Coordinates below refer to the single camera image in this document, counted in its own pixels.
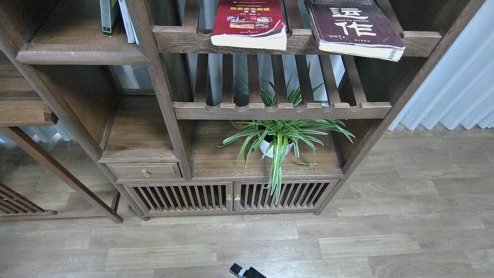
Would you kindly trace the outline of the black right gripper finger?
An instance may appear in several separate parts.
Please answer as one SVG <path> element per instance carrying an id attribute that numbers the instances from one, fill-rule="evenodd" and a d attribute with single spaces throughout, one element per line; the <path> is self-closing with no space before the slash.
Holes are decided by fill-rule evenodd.
<path id="1" fill-rule="evenodd" d="M 266 276 L 255 268 L 250 267 L 249 269 L 245 269 L 236 263 L 230 267 L 229 272 L 237 278 L 266 278 Z"/>

